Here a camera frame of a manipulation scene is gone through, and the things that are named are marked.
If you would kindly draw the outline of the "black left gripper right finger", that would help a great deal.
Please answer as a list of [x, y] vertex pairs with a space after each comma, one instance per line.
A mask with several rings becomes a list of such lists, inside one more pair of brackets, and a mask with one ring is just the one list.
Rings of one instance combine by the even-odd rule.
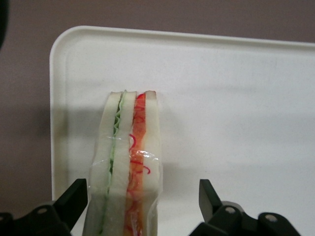
[[208, 179], [199, 181], [199, 208], [204, 221], [191, 236], [299, 236], [284, 216], [274, 212], [252, 218], [234, 202], [222, 201]]

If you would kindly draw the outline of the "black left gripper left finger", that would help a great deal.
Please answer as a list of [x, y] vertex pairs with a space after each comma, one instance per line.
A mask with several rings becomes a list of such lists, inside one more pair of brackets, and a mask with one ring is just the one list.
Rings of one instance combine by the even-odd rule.
[[9, 212], [0, 214], [2, 236], [69, 236], [88, 203], [86, 179], [74, 183], [52, 204], [41, 205], [25, 216], [14, 219]]

